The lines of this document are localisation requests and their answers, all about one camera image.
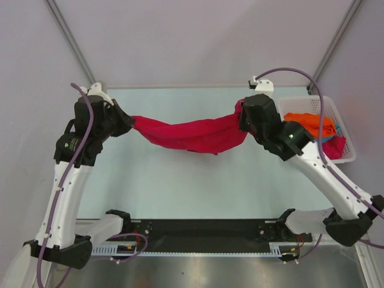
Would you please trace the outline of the orange t shirt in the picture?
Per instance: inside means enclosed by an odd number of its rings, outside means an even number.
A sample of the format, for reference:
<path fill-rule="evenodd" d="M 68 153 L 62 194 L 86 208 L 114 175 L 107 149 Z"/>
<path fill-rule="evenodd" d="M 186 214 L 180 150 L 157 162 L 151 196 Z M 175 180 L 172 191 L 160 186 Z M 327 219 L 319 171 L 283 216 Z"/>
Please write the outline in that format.
<path fill-rule="evenodd" d="M 337 133 L 333 120 L 327 116 L 324 116 L 321 127 L 320 115 L 310 113 L 287 113 L 284 115 L 284 120 L 300 123 L 316 139 L 319 137 L 319 133 L 321 133 L 323 139 L 333 137 Z"/>

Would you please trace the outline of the crimson red t shirt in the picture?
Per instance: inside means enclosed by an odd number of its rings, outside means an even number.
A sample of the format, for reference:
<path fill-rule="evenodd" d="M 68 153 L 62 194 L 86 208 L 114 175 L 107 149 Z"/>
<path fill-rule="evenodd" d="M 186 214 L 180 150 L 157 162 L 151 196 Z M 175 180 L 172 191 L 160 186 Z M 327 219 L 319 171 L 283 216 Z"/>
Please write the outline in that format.
<path fill-rule="evenodd" d="M 239 129 L 242 100 L 232 114 L 215 119 L 201 119 L 168 124 L 144 116 L 133 116 L 133 128 L 152 144 L 167 149 L 214 154 L 243 143 L 247 132 Z"/>

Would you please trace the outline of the right aluminium corner post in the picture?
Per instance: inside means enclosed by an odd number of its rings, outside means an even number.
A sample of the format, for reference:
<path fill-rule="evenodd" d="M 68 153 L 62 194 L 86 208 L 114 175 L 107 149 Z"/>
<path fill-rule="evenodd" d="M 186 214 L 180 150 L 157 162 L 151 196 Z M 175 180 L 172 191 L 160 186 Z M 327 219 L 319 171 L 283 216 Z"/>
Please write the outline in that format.
<path fill-rule="evenodd" d="M 353 0 L 349 5 L 345 15 L 342 18 L 341 23 L 339 24 L 330 44 L 328 45 L 325 54 L 323 55 L 319 65 L 317 66 L 313 79 L 316 82 L 319 82 L 320 78 L 324 74 L 327 66 L 329 65 L 334 53 L 337 51 L 340 43 L 342 42 L 344 36 L 347 34 L 350 25 L 352 24 L 355 16 L 360 10 L 360 7 L 363 4 L 363 0 Z"/>

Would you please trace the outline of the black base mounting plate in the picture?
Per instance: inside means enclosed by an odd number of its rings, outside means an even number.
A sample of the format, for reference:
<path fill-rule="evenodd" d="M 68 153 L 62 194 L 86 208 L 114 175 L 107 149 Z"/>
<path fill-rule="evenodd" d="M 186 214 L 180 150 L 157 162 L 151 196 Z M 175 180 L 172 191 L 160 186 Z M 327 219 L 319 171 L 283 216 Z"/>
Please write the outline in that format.
<path fill-rule="evenodd" d="M 256 243 L 309 243 L 309 233 L 299 236 L 292 233 L 277 220 L 266 219 L 170 219 L 132 220 L 123 225 L 124 233 L 139 232 L 148 239 L 148 244 L 192 243 L 194 245 L 212 241 L 221 244 L 235 241 L 237 244 Z"/>

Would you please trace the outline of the aluminium frame rail front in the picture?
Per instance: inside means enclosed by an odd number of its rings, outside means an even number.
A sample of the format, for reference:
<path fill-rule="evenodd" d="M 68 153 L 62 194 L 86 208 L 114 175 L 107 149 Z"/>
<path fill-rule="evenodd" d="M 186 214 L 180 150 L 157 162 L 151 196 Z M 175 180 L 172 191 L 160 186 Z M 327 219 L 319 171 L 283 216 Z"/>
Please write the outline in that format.
<path fill-rule="evenodd" d="M 317 239 L 327 245 L 340 245 L 352 247 L 355 245 L 370 245 L 367 234 L 372 222 L 359 222 L 358 220 L 328 223 L 323 229 L 310 232 Z"/>

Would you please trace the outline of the aluminium corner post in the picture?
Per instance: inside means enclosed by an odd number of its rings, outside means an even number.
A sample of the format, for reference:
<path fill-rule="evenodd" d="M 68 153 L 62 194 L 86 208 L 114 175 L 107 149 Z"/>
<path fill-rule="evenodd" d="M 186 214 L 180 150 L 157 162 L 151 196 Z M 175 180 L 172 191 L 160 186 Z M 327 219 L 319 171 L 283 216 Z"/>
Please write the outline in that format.
<path fill-rule="evenodd" d="M 363 0 L 353 0 L 349 5 L 345 15 L 342 18 L 341 23 L 339 24 L 330 44 L 328 45 L 325 54 L 323 55 L 319 65 L 317 66 L 313 79 L 316 82 L 319 82 L 320 78 L 324 74 L 327 66 L 329 65 L 334 53 L 337 51 L 340 43 L 342 42 L 344 36 L 347 34 L 350 25 L 352 24 L 355 16 L 360 10 L 360 7 L 363 4 Z"/>
<path fill-rule="evenodd" d="M 91 71 L 91 68 L 75 39 L 70 26 L 68 25 L 59 5 L 54 0 L 44 0 L 49 13 L 51 14 L 54 23 L 58 27 L 64 41 L 67 43 L 69 49 L 71 50 L 79 68 L 81 69 L 83 75 L 86 77 L 87 81 L 90 84 L 96 82 L 96 78 Z"/>

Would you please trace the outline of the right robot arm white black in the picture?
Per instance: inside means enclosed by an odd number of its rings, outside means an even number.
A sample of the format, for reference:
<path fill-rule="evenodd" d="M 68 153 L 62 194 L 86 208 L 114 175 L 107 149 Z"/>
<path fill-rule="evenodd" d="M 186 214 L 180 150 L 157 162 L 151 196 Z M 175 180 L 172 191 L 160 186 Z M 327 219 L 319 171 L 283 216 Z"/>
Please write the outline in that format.
<path fill-rule="evenodd" d="M 383 196 L 358 188 L 319 151 L 321 143 L 300 123 L 281 120 L 269 96 L 246 97 L 241 106 L 240 130 L 252 134 L 265 150 L 302 172 L 332 204 L 318 211 L 288 209 L 279 218 L 277 235 L 290 241 L 302 233 L 325 234 L 347 247 L 360 241 L 383 211 Z"/>

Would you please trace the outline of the white perforated plastic basket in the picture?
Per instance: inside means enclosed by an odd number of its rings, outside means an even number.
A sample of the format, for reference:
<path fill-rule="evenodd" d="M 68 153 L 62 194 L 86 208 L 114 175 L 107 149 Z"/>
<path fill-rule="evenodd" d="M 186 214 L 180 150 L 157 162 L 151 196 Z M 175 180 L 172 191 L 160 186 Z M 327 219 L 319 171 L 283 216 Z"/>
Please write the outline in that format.
<path fill-rule="evenodd" d="M 356 160 L 356 151 L 346 129 L 344 121 L 334 104 L 334 102 L 327 96 L 323 97 L 324 100 L 324 113 L 325 116 L 333 120 L 334 124 L 338 126 L 337 136 L 345 137 L 346 144 L 344 146 L 343 154 L 339 159 L 333 160 L 335 164 L 349 163 Z M 310 113 L 314 115 L 320 114 L 320 97 L 317 95 L 308 95 L 302 97 L 287 97 L 278 100 L 278 111 L 283 117 L 289 112 L 292 113 Z"/>

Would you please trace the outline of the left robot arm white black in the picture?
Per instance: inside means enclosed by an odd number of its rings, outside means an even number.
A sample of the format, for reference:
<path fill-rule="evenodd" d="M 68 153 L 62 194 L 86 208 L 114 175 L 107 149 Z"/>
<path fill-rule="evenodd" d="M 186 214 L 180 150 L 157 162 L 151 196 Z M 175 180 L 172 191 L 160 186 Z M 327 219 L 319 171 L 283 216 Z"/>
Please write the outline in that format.
<path fill-rule="evenodd" d="M 43 260 L 82 269 L 93 248 L 115 235 L 125 240 L 133 232 L 129 213 L 111 209 L 87 232 L 75 232 L 76 217 L 85 184 L 96 157 L 109 137 L 130 131 L 134 119 L 116 100 L 98 95 L 79 98 L 74 105 L 74 119 L 56 142 L 55 178 L 49 208 L 37 236 L 24 244 L 30 255 Z"/>

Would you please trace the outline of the teal t shirt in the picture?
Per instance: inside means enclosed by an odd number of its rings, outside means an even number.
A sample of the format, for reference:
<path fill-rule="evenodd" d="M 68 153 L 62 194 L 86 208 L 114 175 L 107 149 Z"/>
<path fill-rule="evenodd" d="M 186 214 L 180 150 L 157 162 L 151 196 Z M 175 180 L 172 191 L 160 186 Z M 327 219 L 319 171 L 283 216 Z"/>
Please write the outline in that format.
<path fill-rule="evenodd" d="M 335 124 L 336 133 L 328 136 L 328 137 L 322 137 L 322 143 L 325 143 L 329 140 L 331 140 L 333 137 L 338 136 L 341 133 L 341 127 L 339 124 Z"/>

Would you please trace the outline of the left aluminium corner post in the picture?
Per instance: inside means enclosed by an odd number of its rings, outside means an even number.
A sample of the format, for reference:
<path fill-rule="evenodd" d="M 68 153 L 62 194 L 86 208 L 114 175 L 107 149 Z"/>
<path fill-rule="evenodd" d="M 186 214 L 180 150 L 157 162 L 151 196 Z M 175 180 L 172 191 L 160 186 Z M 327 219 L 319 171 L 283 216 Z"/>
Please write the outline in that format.
<path fill-rule="evenodd" d="M 90 84 L 96 82 L 96 78 L 91 71 L 91 68 L 75 39 L 70 26 L 68 25 L 59 5 L 54 0 L 44 0 L 49 13 L 51 14 L 54 23 L 58 27 L 64 41 L 67 43 L 69 49 L 71 50 L 79 68 L 81 69 L 83 75 L 86 77 L 87 81 Z"/>

